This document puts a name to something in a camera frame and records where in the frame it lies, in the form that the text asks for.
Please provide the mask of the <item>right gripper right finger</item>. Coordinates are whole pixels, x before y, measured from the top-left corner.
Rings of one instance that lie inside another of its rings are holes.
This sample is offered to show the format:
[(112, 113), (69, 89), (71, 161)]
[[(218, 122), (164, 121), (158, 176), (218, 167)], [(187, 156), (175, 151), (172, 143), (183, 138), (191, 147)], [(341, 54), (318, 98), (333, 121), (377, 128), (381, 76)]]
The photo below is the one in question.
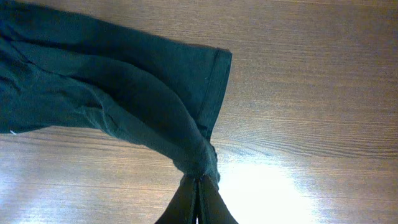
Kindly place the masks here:
[(238, 224), (207, 175), (198, 181), (197, 200), (199, 224)]

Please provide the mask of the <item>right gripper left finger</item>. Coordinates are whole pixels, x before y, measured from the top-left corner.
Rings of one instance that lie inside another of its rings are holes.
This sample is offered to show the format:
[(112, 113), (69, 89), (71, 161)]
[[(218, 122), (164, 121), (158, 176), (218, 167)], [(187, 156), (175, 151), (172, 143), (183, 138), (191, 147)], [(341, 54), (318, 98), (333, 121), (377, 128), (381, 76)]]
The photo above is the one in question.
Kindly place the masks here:
[(180, 186), (155, 224), (195, 224), (197, 222), (196, 198), (195, 179), (188, 175), (183, 176)]

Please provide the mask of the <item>dark green t-shirt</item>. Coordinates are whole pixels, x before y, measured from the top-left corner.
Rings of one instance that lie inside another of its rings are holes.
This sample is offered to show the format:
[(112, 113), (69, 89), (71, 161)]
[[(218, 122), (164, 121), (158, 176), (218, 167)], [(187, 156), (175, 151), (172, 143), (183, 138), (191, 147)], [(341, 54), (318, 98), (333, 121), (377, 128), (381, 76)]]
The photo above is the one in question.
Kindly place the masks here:
[(100, 129), (218, 182), (211, 133), (231, 52), (83, 14), (1, 2), (1, 132)]

